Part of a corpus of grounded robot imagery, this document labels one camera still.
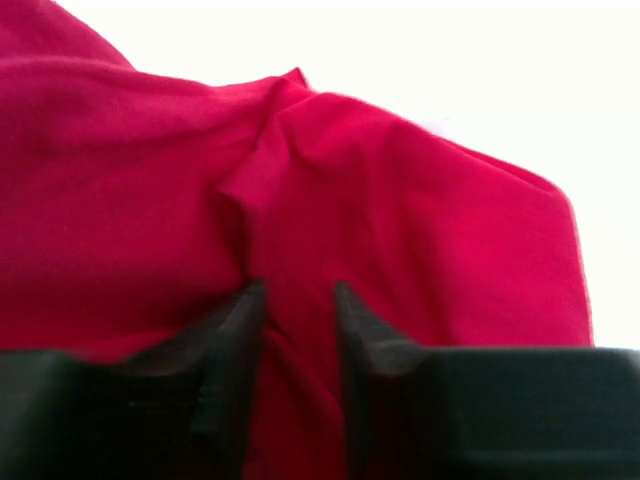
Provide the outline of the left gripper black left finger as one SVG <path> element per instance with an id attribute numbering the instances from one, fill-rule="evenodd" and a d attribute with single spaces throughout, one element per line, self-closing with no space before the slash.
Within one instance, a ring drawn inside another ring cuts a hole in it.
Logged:
<path id="1" fill-rule="evenodd" d="M 238 479 L 264 320 L 256 282 L 112 365 L 1 354 L 5 479 Z"/>

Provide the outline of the bright red t shirt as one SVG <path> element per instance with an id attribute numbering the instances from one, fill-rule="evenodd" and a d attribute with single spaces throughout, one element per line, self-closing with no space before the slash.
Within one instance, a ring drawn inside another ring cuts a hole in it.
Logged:
<path id="1" fill-rule="evenodd" d="M 1 344 L 110 362 L 252 278 L 268 318 L 244 474 L 342 479 L 334 288 L 431 345 L 589 346 L 553 184 L 299 71 L 135 70 L 51 1 L 1 5 Z"/>

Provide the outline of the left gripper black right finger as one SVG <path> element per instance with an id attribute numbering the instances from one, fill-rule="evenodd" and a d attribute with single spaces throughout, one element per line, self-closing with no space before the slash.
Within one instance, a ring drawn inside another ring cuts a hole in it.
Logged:
<path id="1" fill-rule="evenodd" d="M 636 351 L 423 346 L 335 301 L 350 478 L 638 477 Z"/>

